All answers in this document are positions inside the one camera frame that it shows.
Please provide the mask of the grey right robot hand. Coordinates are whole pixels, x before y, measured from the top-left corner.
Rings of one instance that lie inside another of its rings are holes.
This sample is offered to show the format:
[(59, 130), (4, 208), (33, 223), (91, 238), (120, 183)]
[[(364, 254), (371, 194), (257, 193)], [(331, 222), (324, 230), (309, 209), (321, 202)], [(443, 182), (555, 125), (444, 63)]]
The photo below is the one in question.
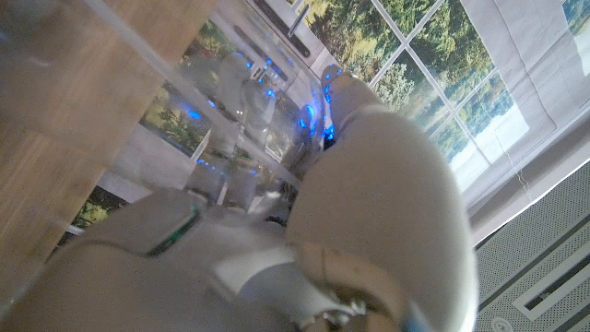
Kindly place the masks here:
[(285, 225), (160, 189), (59, 250), (4, 306), (5, 331), (469, 331), (476, 258), (436, 145), (336, 65), (335, 144)]

